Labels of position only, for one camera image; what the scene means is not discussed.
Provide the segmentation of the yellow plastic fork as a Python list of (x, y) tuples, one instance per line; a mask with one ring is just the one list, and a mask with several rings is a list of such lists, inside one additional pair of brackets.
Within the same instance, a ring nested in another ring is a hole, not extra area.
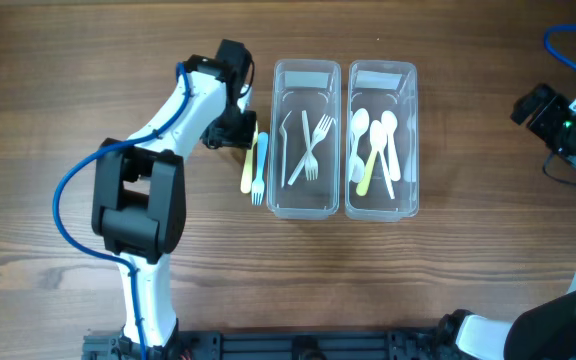
[(254, 147), (257, 144), (258, 138), (258, 125), (255, 125), (251, 147), (246, 151), (244, 166), (240, 182), (240, 191), (244, 194), (251, 192), (253, 181), (253, 163), (254, 163)]

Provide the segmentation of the clear white spoon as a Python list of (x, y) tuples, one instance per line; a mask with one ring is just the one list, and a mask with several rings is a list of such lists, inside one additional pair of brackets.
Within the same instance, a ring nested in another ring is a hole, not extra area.
[(353, 113), (351, 119), (352, 145), (350, 154), (350, 180), (359, 183), (364, 176), (364, 163), (358, 156), (359, 140), (369, 128), (369, 114), (365, 108)]

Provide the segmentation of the white fork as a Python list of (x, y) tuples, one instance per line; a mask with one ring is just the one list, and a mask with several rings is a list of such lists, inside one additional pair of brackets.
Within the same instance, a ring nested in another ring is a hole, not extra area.
[(284, 188), (285, 187), (285, 173), (286, 173), (286, 150), (287, 150), (287, 129), (286, 129), (286, 122), (288, 120), (288, 118), (290, 117), (292, 113), (292, 110), (289, 111), (286, 116), (284, 117), (283, 121), (280, 124), (279, 127), (279, 133), (281, 136), (281, 144), (282, 144), (282, 150), (281, 150), (281, 187)]
[[(317, 161), (316, 157), (314, 156), (313, 150), (314, 150), (316, 145), (318, 145), (320, 142), (322, 142), (326, 138), (326, 136), (330, 130), (330, 127), (333, 123), (334, 123), (334, 119), (331, 116), (323, 115), (322, 118), (319, 120), (317, 126), (315, 127), (314, 131), (312, 133), (310, 133), (311, 149), (312, 149), (312, 170), (313, 170), (313, 174), (314, 174), (313, 180), (318, 179), (318, 173), (319, 173), (318, 161)], [(289, 180), (288, 180), (289, 185), (294, 184), (294, 182), (296, 181), (298, 175), (301, 173), (302, 170), (305, 171), (305, 169), (304, 169), (305, 153), (302, 156), (302, 158), (300, 159), (299, 163), (297, 164), (291, 177), (289, 178)]]

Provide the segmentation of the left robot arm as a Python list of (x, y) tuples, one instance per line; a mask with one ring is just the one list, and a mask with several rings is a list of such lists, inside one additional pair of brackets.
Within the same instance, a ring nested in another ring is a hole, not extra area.
[(184, 166), (194, 146), (249, 149), (254, 61), (244, 44), (221, 41), (214, 57), (193, 55), (156, 115), (122, 147), (108, 138), (96, 162), (91, 227), (118, 260), (127, 320), (119, 351), (176, 359), (179, 321), (171, 302), (170, 255), (186, 221)]

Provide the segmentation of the white fork crossing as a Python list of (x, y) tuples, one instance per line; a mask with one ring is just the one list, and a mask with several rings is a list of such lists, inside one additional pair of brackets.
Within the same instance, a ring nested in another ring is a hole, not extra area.
[(304, 132), (304, 141), (306, 145), (306, 153), (304, 161), (305, 175), (308, 181), (312, 181), (314, 179), (314, 174), (312, 170), (311, 136), (310, 136), (309, 120), (306, 110), (302, 111), (302, 127)]

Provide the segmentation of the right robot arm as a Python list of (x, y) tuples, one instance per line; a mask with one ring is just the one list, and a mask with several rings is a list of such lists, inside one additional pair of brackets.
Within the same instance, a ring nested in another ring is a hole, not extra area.
[[(540, 83), (520, 97), (510, 118), (543, 143), (542, 172), (555, 189), (576, 193), (576, 95)], [(567, 279), (552, 297), (506, 319), (459, 309), (432, 332), (429, 351), (453, 359), (576, 359), (576, 238), (543, 246), (546, 255), (564, 253)]]

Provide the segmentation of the light blue plastic fork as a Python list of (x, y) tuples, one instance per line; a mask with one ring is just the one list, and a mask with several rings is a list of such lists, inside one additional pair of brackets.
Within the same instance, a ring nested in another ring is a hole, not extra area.
[(266, 132), (261, 132), (258, 135), (256, 173), (255, 178), (252, 182), (252, 191), (251, 191), (252, 204), (255, 206), (260, 206), (264, 197), (265, 192), (264, 169), (268, 151), (268, 141), (269, 136)]

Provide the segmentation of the yellow plastic spoon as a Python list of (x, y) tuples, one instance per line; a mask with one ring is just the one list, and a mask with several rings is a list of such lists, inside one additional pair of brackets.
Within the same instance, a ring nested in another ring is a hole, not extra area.
[(364, 176), (356, 187), (356, 194), (358, 196), (365, 196), (368, 192), (376, 157), (377, 157), (377, 149), (372, 148), (365, 165)]

